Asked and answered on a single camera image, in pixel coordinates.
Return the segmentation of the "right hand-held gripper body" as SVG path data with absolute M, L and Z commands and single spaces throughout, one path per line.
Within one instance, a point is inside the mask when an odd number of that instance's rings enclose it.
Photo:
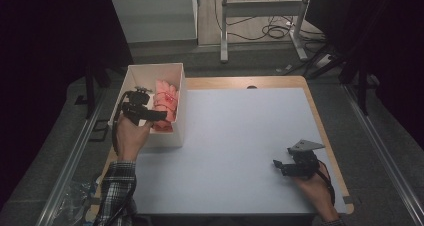
M 294 164 L 286 164 L 287 169 L 294 171 L 292 177 L 311 178 L 319 169 L 318 158 L 314 150 L 322 148 L 324 148 L 323 144 L 304 139 L 288 148 L 287 151 L 294 160 Z

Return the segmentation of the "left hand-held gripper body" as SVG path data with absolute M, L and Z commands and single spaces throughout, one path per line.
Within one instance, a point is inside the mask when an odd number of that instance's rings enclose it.
M 138 126 L 140 120 L 154 120 L 153 111 L 147 108 L 150 100 L 148 89 L 136 86 L 135 91 L 126 91 L 124 97 L 127 101 L 122 103 L 121 110 L 133 124 Z

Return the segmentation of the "pink items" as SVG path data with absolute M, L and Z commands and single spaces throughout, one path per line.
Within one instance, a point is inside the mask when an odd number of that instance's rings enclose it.
M 179 91 L 177 88 L 164 80 L 156 81 L 156 93 L 153 97 L 153 109 L 155 111 L 166 111 L 164 120 L 154 123 L 154 129 L 162 132 L 172 132 L 171 123 L 176 120 Z

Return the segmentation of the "white box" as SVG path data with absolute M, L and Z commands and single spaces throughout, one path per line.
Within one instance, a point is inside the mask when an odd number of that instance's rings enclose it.
M 169 85 L 173 85 L 177 90 L 178 104 L 176 107 L 176 119 L 171 123 L 171 132 L 156 131 L 152 129 L 145 147 L 181 147 L 185 135 L 187 93 L 182 63 L 129 65 L 108 125 L 110 127 L 113 126 L 113 118 L 117 111 L 121 96 L 126 91 L 134 91 L 136 86 L 151 90 L 149 93 L 150 100 L 147 104 L 147 108 L 151 109 L 153 107 L 153 96 L 157 92 L 157 80 L 165 81 Z

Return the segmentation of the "person's right hand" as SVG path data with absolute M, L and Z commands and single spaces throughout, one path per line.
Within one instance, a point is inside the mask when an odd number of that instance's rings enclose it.
M 327 184 L 318 174 L 315 174 L 308 180 L 298 177 L 293 177 L 292 180 L 309 199 L 319 216 L 330 212 L 337 213 L 332 204 L 331 194 L 327 188 Z

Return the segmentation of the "person's left hand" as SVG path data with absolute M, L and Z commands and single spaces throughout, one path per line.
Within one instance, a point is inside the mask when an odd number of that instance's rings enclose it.
M 121 115 L 117 123 L 117 149 L 118 160 L 135 162 L 139 151 L 145 145 L 150 130 L 151 121 L 146 121 L 142 126 L 133 124 L 127 117 Z

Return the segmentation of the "black stand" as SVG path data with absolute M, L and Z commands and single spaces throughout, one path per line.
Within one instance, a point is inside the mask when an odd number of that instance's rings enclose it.
M 95 110 L 94 82 L 97 82 L 100 88 L 107 88 L 111 85 L 111 79 L 103 66 L 88 64 L 85 72 L 86 95 L 79 95 L 75 101 L 75 105 L 87 106 L 87 119 L 92 116 Z
M 347 62 L 338 78 L 342 84 L 350 84 L 355 76 L 358 76 L 356 86 L 357 104 L 362 113 L 368 115 L 366 106 L 367 70 L 365 64 L 361 62 Z

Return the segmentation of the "white table mat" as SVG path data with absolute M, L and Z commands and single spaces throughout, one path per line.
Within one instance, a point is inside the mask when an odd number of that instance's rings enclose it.
M 274 165 L 321 143 L 301 88 L 190 90 L 184 143 L 145 147 L 134 200 L 150 215 L 302 215 L 315 209 Z

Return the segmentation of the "white cabinet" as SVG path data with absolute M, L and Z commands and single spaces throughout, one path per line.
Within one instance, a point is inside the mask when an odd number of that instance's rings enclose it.
M 112 0 L 128 43 L 194 40 L 197 0 Z

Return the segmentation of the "white power strip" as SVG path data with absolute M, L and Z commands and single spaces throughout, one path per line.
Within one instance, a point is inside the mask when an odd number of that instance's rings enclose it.
M 315 66 L 317 68 L 322 68 L 323 66 L 326 66 L 328 63 L 330 63 L 332 60 L 333 56 L 330 54 L 326 54 L 315 63 Z

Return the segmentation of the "clear plastic bag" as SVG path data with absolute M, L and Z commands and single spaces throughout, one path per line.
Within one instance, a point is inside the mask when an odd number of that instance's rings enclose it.
M 91 209 L 98 183 L 71 181 L 55 213 L 53 226 L 93 226 L 96 213 Z

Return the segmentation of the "metal floor rail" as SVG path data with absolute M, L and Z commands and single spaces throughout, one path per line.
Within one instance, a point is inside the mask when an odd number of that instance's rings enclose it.
M 35 224 L 35 226 L 52 226 L 62 201 L 65 197 L 65 191 L 71 181 L 79 160 L 85 150 L 89 136 L 94 128 L 94 124 L 98 118 L 98 115 L 103 107 L 103 102 L 107 94 L 107 89 L 100 89 L 98 95 L 95 97 L 96 106 L 91 116 L 84 121 L 82 128 L 79 130 L 77 139 L 73 143 L 72 150 L 66 159 L 62 170 L 56 180 L 54 187 L 46 201 L 46 204 L 41 211 L 41 214 Z
M 387 175 L 393 183 L 414 224 L 416 226 L 424 226 L 424 206 L 421 204 L 413 188 L 396 165 L 371 119 L 358 106 L 358 99 L 354 90 L 346 85 L 342 85 L 342 89 L 346 93 L 355 115 L 369 138 L 377 156 L 382 162 Z

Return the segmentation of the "white metal desk frame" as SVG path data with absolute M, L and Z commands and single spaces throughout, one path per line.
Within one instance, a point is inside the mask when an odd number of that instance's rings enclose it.
M 297 21 L 293 30 L 289 31 L 291 41 L 301 61 L 308 56 L 300 41 L 300 30 L 310 0 L 291 1 L 247 1 L 229 2 L 222 0 L 222 29 L 220 40 L 220 60 L 228 61 L 228 41 L 226 20 L 232 17 L 266 17 L 266 16 L 295 16 Z

